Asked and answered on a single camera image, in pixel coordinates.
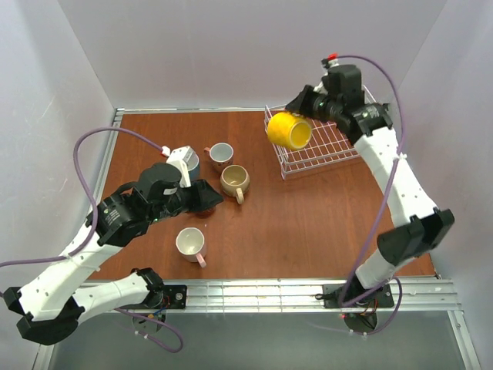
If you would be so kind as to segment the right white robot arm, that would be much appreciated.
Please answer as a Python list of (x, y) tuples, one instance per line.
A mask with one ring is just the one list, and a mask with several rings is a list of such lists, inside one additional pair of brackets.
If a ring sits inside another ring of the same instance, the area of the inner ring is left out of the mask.
[(377, 249), (370, 257), (358, 257), (347, 283), (332, 294), (339, 306), (348, 307), (435, 249), (454, 224), (454, 215), (440, 209), (420, 185), (402, 151), (404, 136), (396, 133), (387, 107), (367, 101), (361, 70), (330, 59), (322, 64), (326, 73), (320, 84), (306, 85), (286, 109), (336, 124), (370, 169), (394, 225), (377, 236)]

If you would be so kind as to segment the yellow textured cup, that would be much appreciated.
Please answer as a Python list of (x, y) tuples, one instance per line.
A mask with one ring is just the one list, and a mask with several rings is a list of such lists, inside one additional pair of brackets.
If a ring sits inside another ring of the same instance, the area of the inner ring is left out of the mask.
[(312, 126), (301, 116), (280, 112), (270, 119), (267, 137), (272, 144), (289, 150), (301, 150), (311, 140)]

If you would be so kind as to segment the blue mug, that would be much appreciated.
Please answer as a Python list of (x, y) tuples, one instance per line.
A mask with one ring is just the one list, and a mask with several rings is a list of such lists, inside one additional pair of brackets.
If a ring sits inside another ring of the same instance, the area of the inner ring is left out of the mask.
[(187, 162), (189, 179), (191, 181), (198, 180), (200, 177), (200, 158), (194, 153)]

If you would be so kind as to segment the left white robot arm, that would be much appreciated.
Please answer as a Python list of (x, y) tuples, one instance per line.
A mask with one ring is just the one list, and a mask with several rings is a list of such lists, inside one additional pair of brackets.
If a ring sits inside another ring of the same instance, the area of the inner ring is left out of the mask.
[(134, 268), (128, 277), (92, 288), (81, 285), (151, 225), (183, 213), (200, 214), (223, 202), (206, 180), (182, 185), (186, 173), (167, 163), (144, 170), (88, 214), (72, 243), (37, 278), (8, 288), (3, 299), (20, 316), (16, 327), (21, 337), (54, 345), (84, 321), (115, 308), (162, 307), (166, 287), (150, 267)]

